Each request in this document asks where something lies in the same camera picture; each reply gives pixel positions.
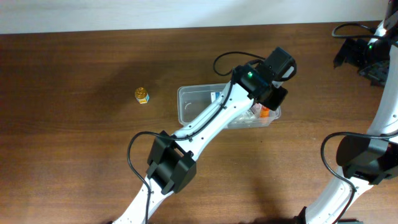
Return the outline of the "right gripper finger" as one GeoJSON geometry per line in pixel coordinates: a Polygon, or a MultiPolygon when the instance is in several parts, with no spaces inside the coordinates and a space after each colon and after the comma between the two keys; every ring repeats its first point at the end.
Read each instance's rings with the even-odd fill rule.
{"type": "Polygon", "coordinates": [[[358,74],[371,81],[371,86],[384,87],[389,72],[389,60],[375,62],[359,70],[358,74]]]}
{"type": "Polygon", "coordinates": [[[353,48],[351,45],[343,44],[337,55],[333,59],[333,68],[342,66],[344,63],[351,61],[353,58],[353,48]]]}

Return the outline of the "orange tablet tube white cap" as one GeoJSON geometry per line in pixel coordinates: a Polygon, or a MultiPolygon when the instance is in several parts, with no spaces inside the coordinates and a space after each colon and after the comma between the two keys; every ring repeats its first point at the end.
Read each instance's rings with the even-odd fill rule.
{"type": "Polygon", "coordinates": [[[260,111],[260,118],[268,118],[270,114],[270,109],[265,107],[265,106],[261,106],[261,111],[260,111]]]}

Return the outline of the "white spray bottle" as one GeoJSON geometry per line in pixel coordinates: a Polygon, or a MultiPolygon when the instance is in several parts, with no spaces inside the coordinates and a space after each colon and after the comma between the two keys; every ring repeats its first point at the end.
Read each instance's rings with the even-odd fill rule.
{"type": "Polygon", "coordinates": [[[253,119],[257,119],[260,117],[260,113],[262,110],[262,105],[261,104],[254,104],[251,106],[247,111],[243,112],[241,115],[239,115],[236,118],[236,121],[250,121],[253,119]]]}

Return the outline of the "white blue medicine box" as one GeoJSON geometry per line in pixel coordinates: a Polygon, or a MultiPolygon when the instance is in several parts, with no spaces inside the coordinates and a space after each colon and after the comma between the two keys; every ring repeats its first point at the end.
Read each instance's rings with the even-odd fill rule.
{"type": "Polygon", "coordinates": [[[220,91],[212,91],[210,93],[210,97],[211,97],[211,102],[213,103],[214,101],[216,101],[221,95],[220,91]]]}

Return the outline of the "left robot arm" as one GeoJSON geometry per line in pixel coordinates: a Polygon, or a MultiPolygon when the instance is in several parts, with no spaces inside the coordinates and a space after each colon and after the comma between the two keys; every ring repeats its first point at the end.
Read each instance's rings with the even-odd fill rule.
{"type": "Polygon", "coordinates": [[[294,58],[277,47],[268,57],[232,68],[231,79],[220,96],[192,122],[169,135],[147,132],[154,142],[147,159],[146,176],[128,162],[142,187],[116,223],[147,223],[161,203],[185,188],[197,173],[197,160],[206,146],[232,120],[256,103],[276,110],[287,95],[283,82],[297,73],[294,58]]]}

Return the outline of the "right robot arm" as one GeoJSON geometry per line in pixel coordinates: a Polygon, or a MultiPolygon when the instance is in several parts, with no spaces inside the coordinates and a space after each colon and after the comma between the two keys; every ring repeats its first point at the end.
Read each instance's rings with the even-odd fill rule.
{"type": "Polygon", "coordinates": [[[344,35],[333,66],[349,63],[358,73],[383,86],[381,102],[366,134],[337,132],[322,142],[325,159],[329,139],[341,136],[336,152],[337,170],[322,194],[303,207],[294,223],[341,223],[351,204],[384,179],[397,177],[397,1],[389,1],[384,20],[368,35],[344,35]]]}

